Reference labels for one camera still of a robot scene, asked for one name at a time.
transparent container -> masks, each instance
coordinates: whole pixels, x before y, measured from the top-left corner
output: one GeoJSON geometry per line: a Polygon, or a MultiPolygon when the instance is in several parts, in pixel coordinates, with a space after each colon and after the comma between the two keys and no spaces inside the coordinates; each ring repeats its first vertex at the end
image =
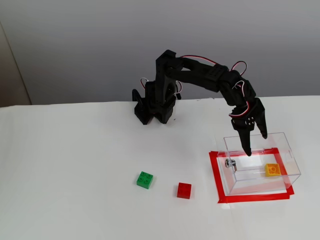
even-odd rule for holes
{"type": "Polygon", "coordinates": [[[267,139],[251,135],[250,142],[251,156],[242,149],[239,136],[225,137],[218,146],[217,160],[226,195],[286,192],[301,173],[285,134],[270,133],[267,139]]]}

green block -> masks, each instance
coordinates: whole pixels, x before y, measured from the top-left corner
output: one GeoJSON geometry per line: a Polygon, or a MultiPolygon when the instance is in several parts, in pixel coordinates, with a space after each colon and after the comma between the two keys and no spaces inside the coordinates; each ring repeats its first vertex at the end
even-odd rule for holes
{"type": "Polygon", "coordinates": [[[145,189],[149,189],[153,179],[154,179],[153,175],[142,171],[140,173],[138,180],[136,181],[136,184],[140,187],[145,188],[145,189]]]}

red lego brick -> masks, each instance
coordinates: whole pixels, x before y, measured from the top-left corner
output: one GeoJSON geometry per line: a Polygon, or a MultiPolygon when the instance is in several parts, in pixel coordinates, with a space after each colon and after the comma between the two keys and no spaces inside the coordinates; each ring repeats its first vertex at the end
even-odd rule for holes
{"type": "Polygon", "coordinates": [[[179,182],[178,192],[176,197],[182,199],[190,199],[191,184],[179,182]]]}

yellow lego brick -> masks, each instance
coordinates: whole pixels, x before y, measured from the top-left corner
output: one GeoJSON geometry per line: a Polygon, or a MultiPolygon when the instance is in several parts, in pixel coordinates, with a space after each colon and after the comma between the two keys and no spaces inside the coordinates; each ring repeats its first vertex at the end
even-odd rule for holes
{"type": "Polygon", "coordinates": [[[266,177],[281,176],[281,171],[278,163],[267,163],[264,169],[266,177]]]}

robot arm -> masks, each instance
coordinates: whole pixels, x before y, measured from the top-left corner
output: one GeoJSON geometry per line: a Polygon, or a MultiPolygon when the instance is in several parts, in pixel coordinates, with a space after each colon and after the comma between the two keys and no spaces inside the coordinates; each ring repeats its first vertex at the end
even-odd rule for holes
{"type": "Polygon", "coordinates": [[[167,123],[176,103],[176,81],[180,81],[216,93],[220,91],[227,104],[235,106],[229,116],[248,156],[252,154],[250,131],[254,130],[255,123],[262,136],[267,138],[265,108],[250,82],[239,72],[229,71],[227,66],[220,64],[209,66],[193,59],[176,57],[176,53],[170,50],[165,51],[155,63],[155,81],[145,84],[145,97],[142,98],[136,89],[132,90],[132,100],[138,101],[134,113],[144,125],[152,117],[163,124],[167,123]]]}

